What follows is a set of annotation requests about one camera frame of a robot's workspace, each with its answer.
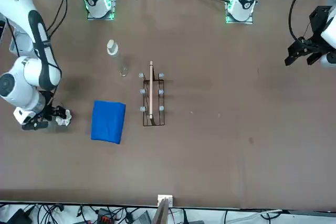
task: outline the floor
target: floor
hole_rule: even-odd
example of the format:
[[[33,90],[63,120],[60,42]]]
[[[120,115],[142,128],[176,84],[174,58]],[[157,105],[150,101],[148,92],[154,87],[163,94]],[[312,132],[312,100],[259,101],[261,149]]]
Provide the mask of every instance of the floor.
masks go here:
[[[19,209],[28,209],[28,205],[8,205],[0,209],[0,221],[7,222],[9,218]],[[32,219],[33,223],[37,222],[37,213],[38,209],[40,208],[40,205],[37,205],[34,210],[30,214],[30,218]],[[53,214],[53,217],[56,219],[58,224],[72,224],[72,223],[79,223],[83,222],[83,217],[77,216],[79,206],[65,206],[65,209],[63,212],[55,211]],[[111,211],[114,211],[118,209],[118,207],[110,207]],[[127,211],[130,212],[134,210],[135,208],[127,208]],[[133,218],[136,220],[140,215],[142,215],[145,211],[148,211],[149,216],[151,220],[153,220],[153,217],[155,215],[155,210],[153,208],[140,208],[136,210],[133,213]],[[176,224],[183,222],[183,212],[180,208],[172,208],[171,209],[174,218],[169,215],[167,224]],[[195,209],[186,209],[186,215],[189,222],[192,221],[204,221],[204,224],[223,224],[224,220],[223,217],[225,215],[226,211],[222,210],[195,210]],[[40,220],[44,216],[45,211],[43,208],[40,212]],[[83,214],[87,221],[94,222],[97,219],[97,215],[89,208],[84,207],[83,208]],[[228,223],[230,220],[244,218],[250,215],[255,214],[255,212],[236,212],[236,211],[229,211],[226,218],[226,223]],[[118,224],[125,224],[124,221],[115,222]],[[246,221],[239,221],[237,223],[255,223],[255,224],[266,224],[269,223],[267,220],[264,220],[260,216],[257,216],[253,218],[252,220],[246,220]],[[286,224],[313,224],[313,223],[319,223],[319,224],[331,224],[335,223],[335,218],[332,217],[319,217],[319,216],[305,216],[305,215],[291,215],[291,214],[282,214],[278,218],[273,219],[271,221],[272,224],[277,223],[286,223]]]

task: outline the blue towel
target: blue towel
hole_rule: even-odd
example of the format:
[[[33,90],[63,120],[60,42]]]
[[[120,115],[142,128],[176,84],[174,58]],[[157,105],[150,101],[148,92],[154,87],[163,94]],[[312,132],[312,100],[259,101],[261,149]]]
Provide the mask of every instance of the blue towel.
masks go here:
[[[120,102],[94,101],[91,139],[120,143],[126,105]]]

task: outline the clear plastic bottle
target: clear plastic bottle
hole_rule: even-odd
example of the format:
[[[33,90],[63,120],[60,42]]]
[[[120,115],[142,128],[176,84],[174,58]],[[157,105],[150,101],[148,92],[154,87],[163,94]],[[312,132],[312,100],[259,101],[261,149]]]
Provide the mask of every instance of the clear plastic bottle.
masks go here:
[[[125,59],[119,53],[118,44],[113,39],[110,39],[107,43],[107,53],[114,59],[115,62],[117,62],[121,77],[125,77],[128,73],[128,67]]]

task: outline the table surface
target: table surface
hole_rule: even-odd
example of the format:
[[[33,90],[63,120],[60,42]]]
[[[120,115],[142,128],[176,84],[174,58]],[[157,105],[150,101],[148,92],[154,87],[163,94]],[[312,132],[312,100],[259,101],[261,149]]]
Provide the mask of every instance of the table surface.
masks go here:
[[[50,24],[60,0],[34,0]],[[225,24],[214,0],[117,0],[116,19],[87,21],[81,0],[52,38],[67,129],[24,132],[0,102],[0,199],[334,210],[336,71],[299,59],[292,0],[259,0],[254,24]],[[302,35],[324,0],[298,0]],[[119,76],[106,44],[129,62]],[[2,72],[13,64],[7,30]],[[139,72],[165,73],[166,125],[143,127]],[[127,105],[120,145],[90,140],[94,100]]]

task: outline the wooden stick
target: wooden stick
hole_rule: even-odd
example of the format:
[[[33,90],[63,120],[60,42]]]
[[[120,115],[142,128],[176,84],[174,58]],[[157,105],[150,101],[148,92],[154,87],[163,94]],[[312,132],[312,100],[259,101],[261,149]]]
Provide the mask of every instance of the wooden stick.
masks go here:
[[[149,63],[150,77],[149,77],[149,119],[153,119],[153,61]]]

